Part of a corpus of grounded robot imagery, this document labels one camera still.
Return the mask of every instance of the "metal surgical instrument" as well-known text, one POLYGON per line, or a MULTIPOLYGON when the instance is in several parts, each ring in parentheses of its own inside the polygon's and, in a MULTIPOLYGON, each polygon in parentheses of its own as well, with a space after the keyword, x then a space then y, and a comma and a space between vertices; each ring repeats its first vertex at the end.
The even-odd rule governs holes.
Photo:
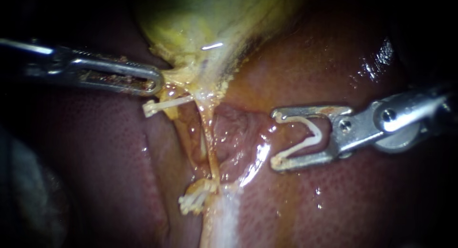
POLYGON ((42 82, 152 96, 163 85, 153 66, 64 46, 42 45, 0 38, 6 77, 11 81, 42 82))
POLYGON ((456 131, 456 102, 456 83, 449 83, 392 95, 359 113, 333 105, 274 109, 271 117, 278 123, 290 122, 289 117, 327 118, 332 132, 323 151, 271 160, 271 167, 283 172, 322 165, 348 158, 367 145, 387 153, 406 151, 430 136, 456 131))

